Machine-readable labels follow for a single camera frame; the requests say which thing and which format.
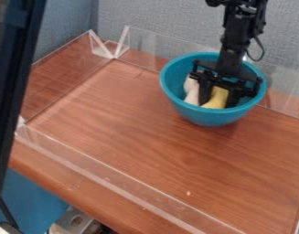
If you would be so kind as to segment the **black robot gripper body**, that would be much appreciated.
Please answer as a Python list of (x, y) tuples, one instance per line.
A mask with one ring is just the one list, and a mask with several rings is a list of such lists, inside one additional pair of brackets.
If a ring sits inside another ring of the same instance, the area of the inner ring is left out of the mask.
[(265, 55), (260, 35), (266, 25), (268, 0), (206, 0), (206, 3), (210, 7), (225, 7), (221, 53), (217, 62), (197, 60), (193, 63), (192, 77), (198, 83), (210, 81), (213, 88), (228, 89), (229, 93), (241, 90), (244, 96), (252, 97), (264, 81), (244, 69), (244, 57), (250, 53), (252, 40), (256, 40), (262, 50), (262, 55), (254, 61), (260, 61)]

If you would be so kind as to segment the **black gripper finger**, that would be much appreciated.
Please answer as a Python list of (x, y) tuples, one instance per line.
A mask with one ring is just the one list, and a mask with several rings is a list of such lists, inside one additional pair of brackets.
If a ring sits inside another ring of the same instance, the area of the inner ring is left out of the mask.
[(213, 83), (210, 81), (201, 81), (200, 82), (200, 105), (205, 105), (212, 97), (213, 92)]
[(244, 96), (241, 90), (232, 90), (228, 97), (226, 108), (234, 108)]

